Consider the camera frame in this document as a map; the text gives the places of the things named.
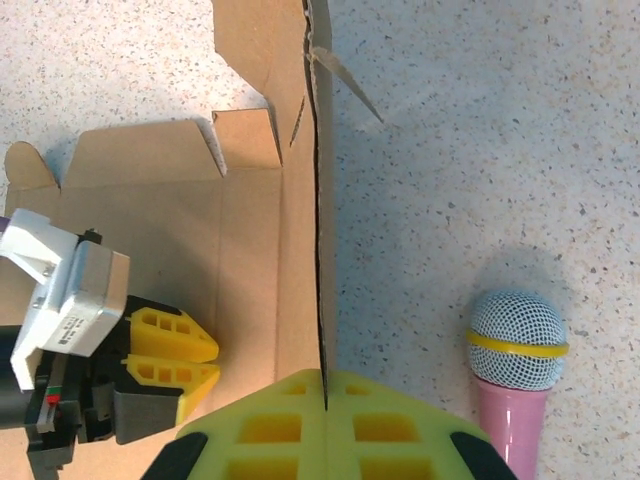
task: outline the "yellow ring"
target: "yellow ring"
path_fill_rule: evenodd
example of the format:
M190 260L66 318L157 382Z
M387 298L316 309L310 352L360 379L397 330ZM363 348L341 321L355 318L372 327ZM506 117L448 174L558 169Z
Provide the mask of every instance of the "yellow ring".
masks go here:
M525 345L484 337L473 330L467 331L467 340L478 347L487 348L495 352L526 355L527 357L559 358L569 352L569 345L566 343L563 345Z

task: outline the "microphone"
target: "microphone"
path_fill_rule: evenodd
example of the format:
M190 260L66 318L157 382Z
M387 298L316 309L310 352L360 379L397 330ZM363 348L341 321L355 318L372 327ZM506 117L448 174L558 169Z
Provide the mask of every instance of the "microphone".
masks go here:
M480 427L519 480L535 480L546 399L569 351L564 322L538 295L497 290L476 302L467 340Z

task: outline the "cardboard box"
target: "cardboard box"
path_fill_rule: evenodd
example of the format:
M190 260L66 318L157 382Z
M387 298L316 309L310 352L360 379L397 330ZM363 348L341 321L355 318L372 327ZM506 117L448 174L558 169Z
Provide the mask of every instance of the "cardboard box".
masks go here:
M219 342L220 382L195 415L333 358L331 74L324 0L215 0L216 49L269 110L214 113L224 176L191 121L84 133L58 186L26 143L6 156L17 207L131 257L130 293L187 311ZM21 322L31 280L0 264L2 322ZM139 478L175 431L76 447L63 479ZM0 433L0 477L31 478L22 430Z

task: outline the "white speckled surface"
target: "white speckled surface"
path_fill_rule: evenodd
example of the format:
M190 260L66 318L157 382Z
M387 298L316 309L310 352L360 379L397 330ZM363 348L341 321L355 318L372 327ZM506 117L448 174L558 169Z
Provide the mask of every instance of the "white speckled surface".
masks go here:
M391 124L336 82L342 366L473 418L465 305L537 290L572 344L539 479L636 478L640 11L330 3L335 52ZM82 130L258 104L210 10L0 1L2 153L29 140L63 171Z

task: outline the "cardboard flap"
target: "cardboard flap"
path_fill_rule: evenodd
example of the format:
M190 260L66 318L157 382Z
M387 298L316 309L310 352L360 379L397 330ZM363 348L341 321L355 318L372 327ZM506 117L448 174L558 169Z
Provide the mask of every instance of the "cardboard flap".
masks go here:
M4 167L11 190L57 187L51 170L38 151L28 143L11 145L5 156Z
M303 2L213 0L213 6L216 51L265 96L286 162L307 96Z
M220 172L191 120L85 132L64 188L208 181Z
M215 112L213 123L228 168L280 167L266 108Z

